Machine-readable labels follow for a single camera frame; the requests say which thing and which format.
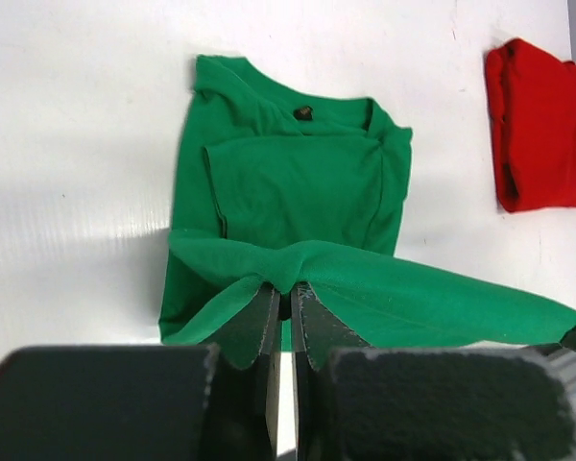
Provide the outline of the green t shirt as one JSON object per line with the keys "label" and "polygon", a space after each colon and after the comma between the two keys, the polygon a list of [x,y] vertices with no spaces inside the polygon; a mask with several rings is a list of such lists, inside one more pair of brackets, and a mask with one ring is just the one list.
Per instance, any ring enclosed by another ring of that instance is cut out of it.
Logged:
{"label": "green t shirt", "polygon": [[396,257],[412,132],[370,98],[298,92],[246,58],[199,55],[158,319],[194,345],[264,285],[299,284],[368,344],[552,343],[576,310]]}

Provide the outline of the folded red t shirt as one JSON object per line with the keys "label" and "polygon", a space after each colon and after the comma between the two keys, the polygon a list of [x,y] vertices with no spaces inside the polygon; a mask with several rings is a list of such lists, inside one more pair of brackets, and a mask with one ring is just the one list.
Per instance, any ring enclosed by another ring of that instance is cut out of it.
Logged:
{"label": "folded red t shirt", "polygon": [[485,59],[498,202],[576,207],[576,63],[514,38]]}

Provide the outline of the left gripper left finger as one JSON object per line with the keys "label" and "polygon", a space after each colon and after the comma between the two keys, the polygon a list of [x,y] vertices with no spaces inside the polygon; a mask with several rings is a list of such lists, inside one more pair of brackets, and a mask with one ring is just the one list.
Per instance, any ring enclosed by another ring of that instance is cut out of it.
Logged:
{"label": "left gripper left finger", "polygon": [[280,295],[198,346],[28,347],[0,362],[0,460],[272,460]]}

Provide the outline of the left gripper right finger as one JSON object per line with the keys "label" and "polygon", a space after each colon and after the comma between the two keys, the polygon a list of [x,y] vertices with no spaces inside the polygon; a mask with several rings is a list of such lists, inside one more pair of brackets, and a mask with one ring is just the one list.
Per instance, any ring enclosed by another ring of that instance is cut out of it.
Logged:
{"label": "left gripper right finger", "polygon": [[576,352],[376,349],[290,294],[299,460],[576,460]]}

